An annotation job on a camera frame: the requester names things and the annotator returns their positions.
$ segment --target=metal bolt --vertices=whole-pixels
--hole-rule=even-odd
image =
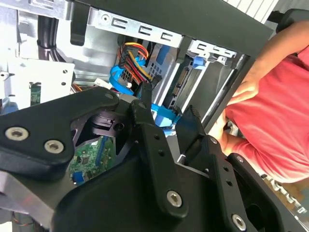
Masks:
[[[244,220],[237,214],[232,215],[232,220],[235,226],[240,230],[240,231],[246,231],[247,226]]]
[[[15,141],[23,141],[29,137],[29,132],[22,127],[10,127],[4,134],[8,139]]]
[[[239,161],[239,162],[243,163],[243,159],[242,159],[242,157],[237,156],[236,158],[238,159],[238,161]]]
[[[64,145],[62,142],[58,140],[48,140],[44,144],[44,148],[46,151],[53,153],[53,154],[59,154],[64,150]]]
[[[113,99],[113,98],[114,98],[113,95],[110,94],[110,93],[106,93],[105,96],[106,96],[107,98],[109,98],[109,99]]]
[[[144,104],[144,103],[142,103],[142,102],[140,102],[140,103],[139,103],[139,106],[140,106],[141,108],[144,108],[144,109],[146,109],[146,106],[145,106],[145,104]]]
[[[217,141],[215,138],[213,138],[213,137],[211,137],[211,141],[212,141],[214,144],[217,144],[217,143],[218,143],[218,141]]]
[[[177,208],[179,208],[183,204],[181,196],[173,190],[168,191],[167,199],[171,205]]]
[[[103,23],[108,23],[111,20],[107,14],[102,15],[101,19]]]

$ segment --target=green circuit board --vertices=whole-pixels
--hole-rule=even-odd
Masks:
[[[86,144],[75,151],[69,165],[69,173],[75,184],[80,185],[113,167],[116,156],[113,138],[108,138],[103,146],[102,141],[103,136],[96,142]],[[82,173],[84,181],[74,180],[74,173],[78,172]]]

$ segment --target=pink shirt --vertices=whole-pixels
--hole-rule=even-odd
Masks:
[[[247,139],[234,151],[254,168],[286,183],[309,177],[309,47],[285,58],[226,116]]]

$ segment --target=person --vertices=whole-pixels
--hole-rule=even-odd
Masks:
[[[246,139],[223,131],[225,116]],[[309,21],[268,41],[209,134],[279,182],[309,177]]]

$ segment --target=red wire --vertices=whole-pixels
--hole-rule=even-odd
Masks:
[[[132,72],[132,70],[130,70],[130,68],[127,66],[127,65],[124,65],[125,66],[125,68],[128,70],[128,72],[132,75],[132,77],[133,77],[133,79],[135,80],[135,82],[137,83],[137,84],[140,84],[140,82],[142,81],[142,80],[140,80],[133,72]]]
[[[142,80],[142,81],[146,81],[146,79],[139,73],[139,71],[137,71],[137,69],[134,67],[132,61],[130,59],[127,60],[127,62],[129,63],[131,69],[133,69],[134,73],[136,73],[138,75],[138,77]]]

